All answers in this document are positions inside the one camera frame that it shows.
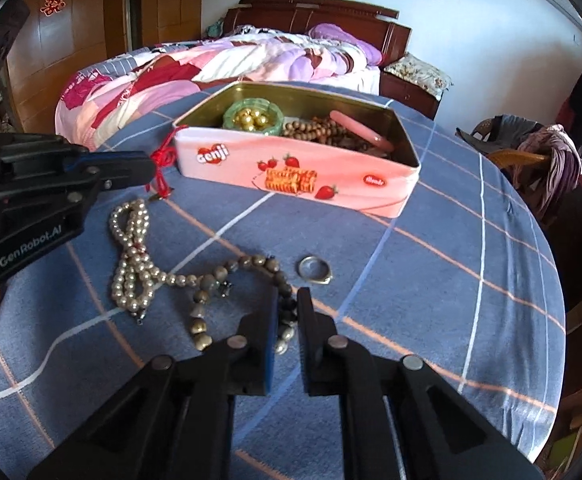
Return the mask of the purple pillow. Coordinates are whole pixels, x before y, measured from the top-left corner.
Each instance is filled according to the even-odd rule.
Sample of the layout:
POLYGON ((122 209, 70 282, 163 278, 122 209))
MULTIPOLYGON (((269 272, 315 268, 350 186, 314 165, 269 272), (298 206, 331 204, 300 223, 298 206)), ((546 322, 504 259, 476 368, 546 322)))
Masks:
POLYGON ((353 46, 360 48, 364 52, 369 66, 380 66, 383 61, 382 53, 376 47, 346 32, 336 24, 317 24, 308 31, 308 36, 313 39, 333 40, 353 44, 353 46))

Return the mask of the wooden wardrobe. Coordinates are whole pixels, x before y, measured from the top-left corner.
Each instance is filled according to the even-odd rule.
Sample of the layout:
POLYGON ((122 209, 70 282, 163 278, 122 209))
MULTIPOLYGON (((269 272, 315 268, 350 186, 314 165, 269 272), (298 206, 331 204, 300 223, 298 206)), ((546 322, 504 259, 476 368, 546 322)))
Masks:
POLYGON ((52 133, 54 110, 81 68, 143 46, 197 39, 202 0, 66 0, 47 18, 44 0, 24 0, 30 14, 0 74, 3 125, 52 133))

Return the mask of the red paper wall decoration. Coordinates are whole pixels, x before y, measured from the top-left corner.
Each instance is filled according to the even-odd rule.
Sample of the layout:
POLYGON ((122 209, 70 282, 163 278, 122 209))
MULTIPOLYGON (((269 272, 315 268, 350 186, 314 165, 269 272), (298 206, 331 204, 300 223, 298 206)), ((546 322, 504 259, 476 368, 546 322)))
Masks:
POLYGON ((40 12, 49 18, 53 14, 60 13, 65 7, 66 0, 44 0, 40 12))

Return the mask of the purple clothes on chair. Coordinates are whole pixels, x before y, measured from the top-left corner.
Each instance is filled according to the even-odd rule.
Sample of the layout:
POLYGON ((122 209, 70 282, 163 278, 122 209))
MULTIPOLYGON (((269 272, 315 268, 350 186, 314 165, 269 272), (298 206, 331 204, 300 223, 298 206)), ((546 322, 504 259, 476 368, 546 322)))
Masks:
POLYGON ((576 144, 562 125, 550 125, 530 133, 518 151, 547 156, 540 166, 516 165, 512 183, 522 193, 539 222, 549 221, 557 213, 564 196, 573 191, 582 174, 582 160, 576 144))

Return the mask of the pink Genji biscuit tin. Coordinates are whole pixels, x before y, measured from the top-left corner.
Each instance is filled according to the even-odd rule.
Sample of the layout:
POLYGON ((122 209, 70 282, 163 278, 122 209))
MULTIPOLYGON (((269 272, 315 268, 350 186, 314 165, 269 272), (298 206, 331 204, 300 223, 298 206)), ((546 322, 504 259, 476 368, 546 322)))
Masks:
POLYGON ((421 162, 401 119, 378 96, 334 87, 233 82, 174 122, 180 172, 193 179, 257 188, 365 214, 396 218, 419 179, 421 162), (391 152, 231 129, 224 115, 245 99, 277 105, 285 122, 345 115, 387 140, 391 152))

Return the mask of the pink bangle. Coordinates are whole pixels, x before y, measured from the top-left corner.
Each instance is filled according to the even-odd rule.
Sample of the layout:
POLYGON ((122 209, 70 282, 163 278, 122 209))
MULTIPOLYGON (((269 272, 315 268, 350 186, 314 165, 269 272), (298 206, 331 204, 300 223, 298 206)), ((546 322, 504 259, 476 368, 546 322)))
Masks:
POLYGON ((338 125, 346 128, 349 132, 355 134, 361 138, 361 140, 369 143, 374 148, 383 151, 384 153, 392 153, 394 151, 394 145, 387 140, 384 136, 380 136, 375 130, 370 129, 358 120, 339 112, 338 110, 331 110, 329 113, 329 118, 336 122, 338 125))

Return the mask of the floral cushion on nightstand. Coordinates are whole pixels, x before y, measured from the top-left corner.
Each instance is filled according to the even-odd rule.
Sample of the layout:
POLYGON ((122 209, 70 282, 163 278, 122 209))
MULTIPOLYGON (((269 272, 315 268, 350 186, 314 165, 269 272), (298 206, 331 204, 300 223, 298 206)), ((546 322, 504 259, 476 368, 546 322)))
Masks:
POLYGON ((402 81, 409 82, 440 101, 446 90, 453 85, 452 78, 447 73, 432 64, 423 62, 411 53, 405 53, 402 58, 392 62, 383 69, 402 81))

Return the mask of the bed with patchwork quilt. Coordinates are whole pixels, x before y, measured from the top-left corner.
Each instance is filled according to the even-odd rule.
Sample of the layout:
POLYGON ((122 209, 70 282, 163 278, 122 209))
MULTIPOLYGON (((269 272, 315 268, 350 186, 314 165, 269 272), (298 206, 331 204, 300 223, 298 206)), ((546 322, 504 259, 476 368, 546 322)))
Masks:
POLYGON ((376 94, 380 66, 369 66, 353 44, 243 25, 218 39, 144 47, 78 70, 56 104, 54 130, 95 150, 130 122, 218 84, 300 81, 376 94))

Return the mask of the wicker chair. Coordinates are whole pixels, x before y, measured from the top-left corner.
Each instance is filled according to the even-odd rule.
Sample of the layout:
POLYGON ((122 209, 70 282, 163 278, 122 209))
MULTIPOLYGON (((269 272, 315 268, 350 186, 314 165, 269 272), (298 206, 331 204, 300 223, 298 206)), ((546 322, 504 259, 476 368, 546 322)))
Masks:
MULTIPOLYGON (((455 130, 460 140, 484 156, 500 151, 518 151, 521 148, 536 153, 540 149, 533 148, 533 142, 538 143, 549 132, 552 129, 540 122, 510 114, 484 119, 470 132, 460 128, 455 130)), ((523 166, 512 164, 506 165, 502 173, 513 185, 521 186, 544 179, 548 168, 549 162, 533 162, 523 166)))

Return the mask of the dark wooden headboard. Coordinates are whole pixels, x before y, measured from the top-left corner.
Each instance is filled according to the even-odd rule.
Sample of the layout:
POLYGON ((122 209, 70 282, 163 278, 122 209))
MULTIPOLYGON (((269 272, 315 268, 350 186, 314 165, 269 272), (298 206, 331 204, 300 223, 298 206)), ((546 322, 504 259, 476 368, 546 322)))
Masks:
POLYGON ((396 10, 351 0, 240 0, 224 16, 223 33, 253 25, 307 34, 318 24, 339 26, 382 53, 382 66, 407 51, 411 29, 398 24, 396 10))

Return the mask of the wooden nightstand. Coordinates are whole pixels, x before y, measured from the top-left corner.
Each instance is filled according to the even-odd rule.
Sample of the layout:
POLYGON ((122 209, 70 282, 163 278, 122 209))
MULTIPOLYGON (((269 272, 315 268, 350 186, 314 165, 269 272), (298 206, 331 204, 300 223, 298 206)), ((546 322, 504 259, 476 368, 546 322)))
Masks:
POLYGON ((380 94, 400 102, 423 116, 434 119, 440 102, 417 84, 405 81, 392 74, 382 72, 380 75, 380 94))

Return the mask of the green jade bangle red tassel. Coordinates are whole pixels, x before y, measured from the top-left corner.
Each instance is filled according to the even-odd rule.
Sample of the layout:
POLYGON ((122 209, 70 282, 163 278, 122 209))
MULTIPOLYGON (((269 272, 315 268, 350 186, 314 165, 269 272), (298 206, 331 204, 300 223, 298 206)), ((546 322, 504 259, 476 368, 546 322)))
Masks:
MULTIPOLYGON (((263 98, 246 99, 233 103, 223 115, 224 129, 265 134, 265 136, 277 136, 281 131, 282 124, 281 109, 275 103, 263 98)), ((177 148, 175 148, 174 139, 177 133, 187 128, 188 125, 178 122, 150 155, 157 164, 157 173, 154 176, 157 195, 153 196, 154 200, 163 200, 172 194, 172 189, 164 178, 163 169, 175 164, 177 148)))

